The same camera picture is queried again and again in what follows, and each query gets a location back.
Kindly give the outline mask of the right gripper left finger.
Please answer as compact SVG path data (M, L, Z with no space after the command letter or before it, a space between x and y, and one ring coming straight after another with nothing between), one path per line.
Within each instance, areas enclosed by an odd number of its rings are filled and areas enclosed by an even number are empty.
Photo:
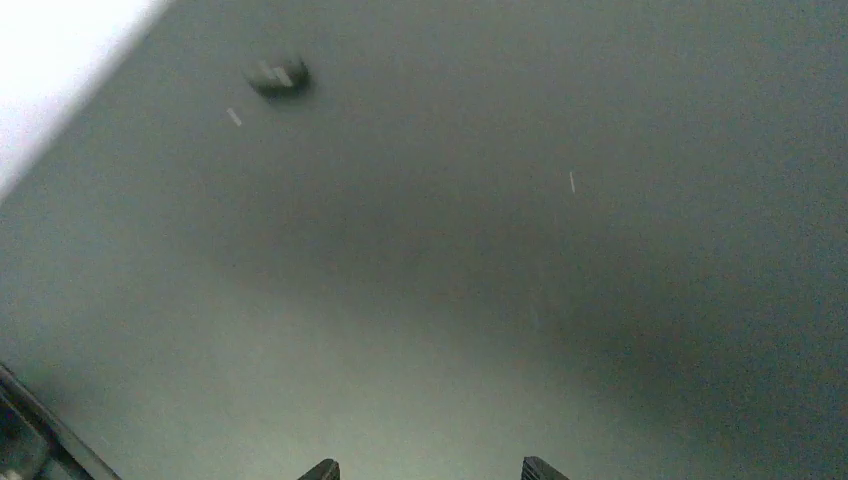
M325 458L303 473L298 480L340 480L341 470L338 461Z

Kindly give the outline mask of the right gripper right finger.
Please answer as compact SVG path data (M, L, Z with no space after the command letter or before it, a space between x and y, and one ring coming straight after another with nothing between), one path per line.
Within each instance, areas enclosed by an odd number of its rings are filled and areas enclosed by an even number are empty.
M569 478L542 458L525 456L522 460L520 480L569 480Z

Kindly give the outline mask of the black charging case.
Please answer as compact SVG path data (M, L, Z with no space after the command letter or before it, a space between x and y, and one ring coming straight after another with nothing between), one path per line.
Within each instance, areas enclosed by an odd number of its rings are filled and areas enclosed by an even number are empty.
M300 96L312 84L310 71L300 58L276 63L258 61L244 77L255 93L271 101Z

